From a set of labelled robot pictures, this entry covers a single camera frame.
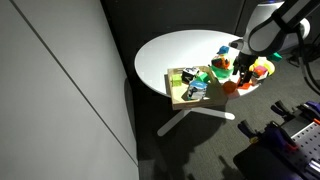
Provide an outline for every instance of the white wall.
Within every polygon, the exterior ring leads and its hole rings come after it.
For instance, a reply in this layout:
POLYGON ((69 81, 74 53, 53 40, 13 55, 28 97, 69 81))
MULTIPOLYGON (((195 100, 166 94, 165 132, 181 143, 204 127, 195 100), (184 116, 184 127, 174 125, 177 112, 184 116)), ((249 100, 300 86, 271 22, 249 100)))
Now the white wall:
MULTIPOLYGON (((76 1, 73 3, 74 13, 83 10, 76 1)), ((52 35, 55 43, 60 44, 47 43, 49 39, 45 38, 44 41, 61 59, 67 72, 70 71, 111 131, 9 0, 1 0, 1 180, 139 179, 136 143, 124 99, 126 75, 98 1, 82 3, 87 9, 92 8, 93 13, 79 17, 87 17, 89 22, 77 22, 86 27, 87 33, 73 34, 67 29, 75 24, 64 24, 66 29, 58 30, 58 34, 66 34, 64 39, 57 35, 58 41, 52 35), (95 16, 93 9, 101 17, 95 16), (83 41, 71 42, 68 37, 83 38, 83 41), (56 51, 61 46, 63 52, 56 51), (105 78, 110 71, 118 76, 105 78)), ((47 18, 47 13, 42 13, 36 16, 47 18)), ((60 18, 68 19, 69 16, 72 13, 60 18)), ((55 25, 51 22, 50 26, 54 29, 55 25)))

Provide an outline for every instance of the black floor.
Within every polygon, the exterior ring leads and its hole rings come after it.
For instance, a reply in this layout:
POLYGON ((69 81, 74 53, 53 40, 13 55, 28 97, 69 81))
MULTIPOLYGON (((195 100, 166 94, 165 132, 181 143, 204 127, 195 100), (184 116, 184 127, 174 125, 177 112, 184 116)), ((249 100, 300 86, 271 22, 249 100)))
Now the black floor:
MULTIPOLYGON (((157 130, 178 111, 172 111, 170 99, 137 83, 134 96, 140 179, 243 179, 233 157, 249 142, 237 124, 246 119, 254 129, 262 130, 271 120, 282 123, 281 117, 270 110, 278 100, 287 107, 308 100, 319 102, 319 96, 303 81, 299 68, 286 60, 274 64, 276 72, 256 91, 230 100, 224 107, 213 107, 233 113, 234 121, 190 113, 163 137, 157 136, 157 130)), ((311 65, 320 79, 320 61, 311 65)))

